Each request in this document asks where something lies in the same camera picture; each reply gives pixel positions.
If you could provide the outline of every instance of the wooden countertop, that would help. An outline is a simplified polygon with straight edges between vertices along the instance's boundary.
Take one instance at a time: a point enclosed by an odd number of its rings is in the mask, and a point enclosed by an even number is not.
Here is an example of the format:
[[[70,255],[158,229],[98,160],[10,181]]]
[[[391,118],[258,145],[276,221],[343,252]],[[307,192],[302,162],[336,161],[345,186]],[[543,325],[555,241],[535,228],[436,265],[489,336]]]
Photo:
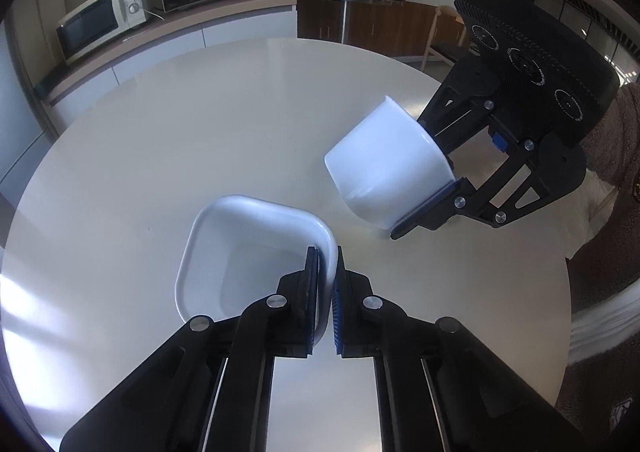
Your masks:
[[[107,43],[95,53],[72,65],[70,72],[50,91],[47,98],[53,101],[92,72],[108,67],[124,54],[167,35],[211,20],[260,9],[291,6],[296,2],[297,0],[219,0],[209,5],[168,13],[164,16],[164,21],[153,20],[140,29]]]

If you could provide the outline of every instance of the white bowl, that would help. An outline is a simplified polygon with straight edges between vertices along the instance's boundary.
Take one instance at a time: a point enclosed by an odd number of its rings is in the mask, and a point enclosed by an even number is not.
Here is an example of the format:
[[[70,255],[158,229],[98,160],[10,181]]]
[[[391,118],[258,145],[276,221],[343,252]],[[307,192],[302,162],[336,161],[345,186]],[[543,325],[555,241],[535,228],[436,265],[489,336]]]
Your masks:
[[[382,229],[456,180],[436,142],[388,96],[324,164],[351,211]]]
[[[204,208],[191,228],[175,281],[183,321],[238,316],[276,292],[283,275],[305,268],[306,250],[319,251],[314,344],[326,329],[338,246],[315,215],[245,196],[225,196]]]

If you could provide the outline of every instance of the wooden chair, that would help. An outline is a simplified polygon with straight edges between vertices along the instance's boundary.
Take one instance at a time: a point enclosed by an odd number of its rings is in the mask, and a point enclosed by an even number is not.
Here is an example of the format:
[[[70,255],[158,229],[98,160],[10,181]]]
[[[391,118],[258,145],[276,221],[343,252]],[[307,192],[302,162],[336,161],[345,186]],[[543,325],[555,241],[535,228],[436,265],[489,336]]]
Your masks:
[[[429,31],[429,37],[427,38],[427,47],[424,50],[424,56],[422,57],[422,65],[420,66],[420,70],[424,72],[424,68],[427,65],[427,58],[430,54],[434,54],[438,59],[443,62],[453,66],[458,60],[463,58],[464,56],[470,55],[470,51],[466,48],[462,47],[462,44],[466,39],[466,26],[463,27],[462,32],[458,35],[457,44],[449,44],[446,42],[440,42],[437,44],[433,44],[433,39],[435,38],[436,32],[438,31],[438,18],[440,16],[449,16],[455,17],[456,22],[464,24],[462,18],[458,14],[458,12],[450,6],[438,6],[436,8],[436,14],[433,17],[433,22],[431,23],[431,30]]]

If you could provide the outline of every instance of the white fabric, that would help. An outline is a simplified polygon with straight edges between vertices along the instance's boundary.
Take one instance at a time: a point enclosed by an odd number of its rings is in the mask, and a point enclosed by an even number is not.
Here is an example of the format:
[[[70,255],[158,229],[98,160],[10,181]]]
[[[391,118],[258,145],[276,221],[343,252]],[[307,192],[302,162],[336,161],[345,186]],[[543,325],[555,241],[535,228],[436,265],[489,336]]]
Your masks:
[[[569,364],[610,350],[640,331],[640,279],[573,316]]]

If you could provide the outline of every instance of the bolt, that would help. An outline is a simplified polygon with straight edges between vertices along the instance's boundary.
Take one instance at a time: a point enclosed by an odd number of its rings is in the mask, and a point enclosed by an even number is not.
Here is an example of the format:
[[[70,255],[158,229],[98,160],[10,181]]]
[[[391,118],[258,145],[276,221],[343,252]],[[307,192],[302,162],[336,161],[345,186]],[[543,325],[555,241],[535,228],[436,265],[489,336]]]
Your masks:
[[[380,309],[382,307],[382,299],[378,297],[364,297],[362,305],[367,309]]]
[[[269,307],[273,307],[273,308],[283,307],[286,304],[287,304],[287,297],[285,297],[284,295],[271,295],[267,299],[267,305]]]
[[[460,329],[460,322],[452,317],[442,317],[438,320],[438,327],[445,333],[456,333]]]
[[[209,327],[209,319],[206,317],[196,317],[189,322],[191,331],[204,331]]]

